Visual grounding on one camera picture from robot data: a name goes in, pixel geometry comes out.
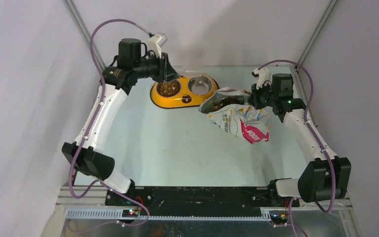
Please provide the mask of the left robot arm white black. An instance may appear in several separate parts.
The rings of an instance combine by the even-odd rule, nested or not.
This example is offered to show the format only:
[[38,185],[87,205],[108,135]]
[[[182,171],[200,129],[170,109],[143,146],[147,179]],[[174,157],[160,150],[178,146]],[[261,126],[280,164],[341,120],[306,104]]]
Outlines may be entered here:
[[103,72],[103,83],[91,113],[72,143],[64,143],[62,153],[71,165],[70,174],[78,171],[116,190],[123,205],[132,205],[136,192],[134,182],[115,168],[114,158],[103,153],[105,141],[118,109],[139,79],[170,82],[180,78],[171,66],[168,54],[161,50],[167,42],[162,34],[152,35],[146,43],[125,38],[118,44],[118,54]]

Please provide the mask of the colourful pet food bag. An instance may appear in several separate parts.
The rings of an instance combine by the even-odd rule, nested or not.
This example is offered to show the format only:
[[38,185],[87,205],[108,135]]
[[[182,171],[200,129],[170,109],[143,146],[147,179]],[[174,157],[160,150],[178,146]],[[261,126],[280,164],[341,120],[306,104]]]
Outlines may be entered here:
[[269,141],[269,112],[248,104],[246,90],[223,87],[203,102],[199,112],[218,129],[250,144]]

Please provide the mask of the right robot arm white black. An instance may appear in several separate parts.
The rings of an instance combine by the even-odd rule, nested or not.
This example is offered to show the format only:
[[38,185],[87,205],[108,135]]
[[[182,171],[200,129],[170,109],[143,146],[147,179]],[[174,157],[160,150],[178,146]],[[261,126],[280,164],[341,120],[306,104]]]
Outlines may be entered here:
[[342,199],[347,192],[351,172],[348,158],[340,158],[324,141],[300,98],[294,98],[291,74],[252,73],[257,82],[248,99],[256,109],[271,107],[273,113],[294,134],[307,166],[298,179],[276,180],[276,188],[267,193],[273,206],[281,206],[287,197],[304,202]]

